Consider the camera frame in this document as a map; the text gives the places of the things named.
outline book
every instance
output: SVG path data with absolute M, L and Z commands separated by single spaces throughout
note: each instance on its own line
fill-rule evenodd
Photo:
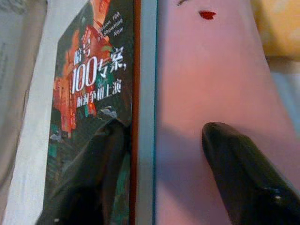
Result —
M 58 42 L 44 205 L 95 132 L 132 121 L 134 3 L 89 0 Z M 117 181 L 111 224 L 129 219 L 130 153 Z

